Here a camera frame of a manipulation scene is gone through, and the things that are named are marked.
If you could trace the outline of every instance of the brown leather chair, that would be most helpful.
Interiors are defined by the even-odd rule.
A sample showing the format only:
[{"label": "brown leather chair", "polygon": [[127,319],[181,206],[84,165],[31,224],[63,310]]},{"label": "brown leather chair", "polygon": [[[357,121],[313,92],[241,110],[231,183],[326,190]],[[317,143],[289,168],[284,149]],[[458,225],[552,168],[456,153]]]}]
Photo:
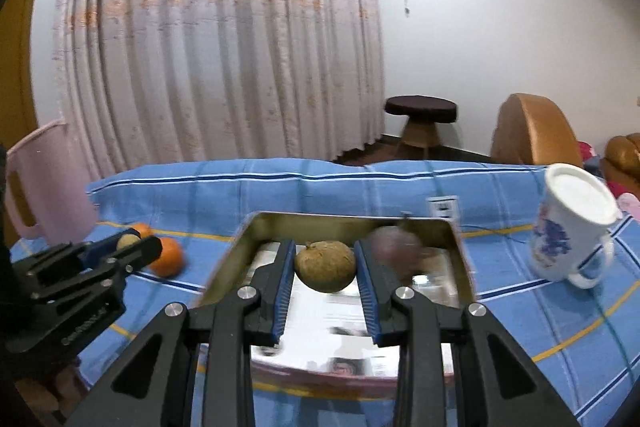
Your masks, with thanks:
[{"label": "brown leather chair", "polygon": [[574,131],[548,98],[517,92],[500,107],[491,146],[496,163],[582,167]]},{"label": "brown leather chair", "polygon": [[640,132],[614,136],[604,155],[600,169],[607,181],[623,185],[640,198]]}]

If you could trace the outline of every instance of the white wall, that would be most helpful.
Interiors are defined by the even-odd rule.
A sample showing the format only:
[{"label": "white wall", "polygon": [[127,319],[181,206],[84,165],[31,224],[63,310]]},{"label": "white wall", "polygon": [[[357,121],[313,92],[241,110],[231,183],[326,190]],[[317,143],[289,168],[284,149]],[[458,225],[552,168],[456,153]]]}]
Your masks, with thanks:
[{"label": "white wall", "polygon": [[33,0],[31,16],[31,90],[38,125],[62,117],[54,84],[55,0]]},{"label": "white wall", "polygon": [[[459,106],[446,145],[488,154],[512,92],[542,94],[602,152],[640,131],[640,0],[380,0],[386,95]],[[404,120],[387,115],[398,136]]]}]

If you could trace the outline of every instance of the round stool seat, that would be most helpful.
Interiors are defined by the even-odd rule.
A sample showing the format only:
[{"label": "round stool seat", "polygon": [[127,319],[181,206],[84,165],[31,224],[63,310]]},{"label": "round stool seat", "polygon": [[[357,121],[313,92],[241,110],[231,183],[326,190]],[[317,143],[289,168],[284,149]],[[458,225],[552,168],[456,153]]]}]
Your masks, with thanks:
[{"label": "round stool seat", "polygon": [[453,123],[458,119],[458,106],[455,103],[420,94],[386,99],[385,112],[436,123]]}]

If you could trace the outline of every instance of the stool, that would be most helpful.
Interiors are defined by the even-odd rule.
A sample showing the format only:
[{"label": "stool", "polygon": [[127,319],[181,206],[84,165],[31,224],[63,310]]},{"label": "stool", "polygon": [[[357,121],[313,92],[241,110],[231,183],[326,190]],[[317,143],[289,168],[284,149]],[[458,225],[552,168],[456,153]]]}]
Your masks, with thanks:
[{"label": "stool", "polygon": [[429,156],[429,147],[440,145],[436,123],[453,123],[458,119],[458,106],[443,98],[433,96],[393,96],[386,100],[385,112],[408,116],[396,154],[402,144],[424,149],[424,158]]}]

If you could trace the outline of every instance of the floral curtain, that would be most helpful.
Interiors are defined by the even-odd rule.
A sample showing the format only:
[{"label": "floral curtain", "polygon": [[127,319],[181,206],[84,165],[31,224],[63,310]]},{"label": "floral curtain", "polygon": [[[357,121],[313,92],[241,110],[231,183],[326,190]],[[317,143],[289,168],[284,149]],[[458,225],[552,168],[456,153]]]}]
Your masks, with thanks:
[{"label": "floral curtain", "polygon": [[57,0],[56,81],[92,177],[335,158],[382,133],[376,0]]}]

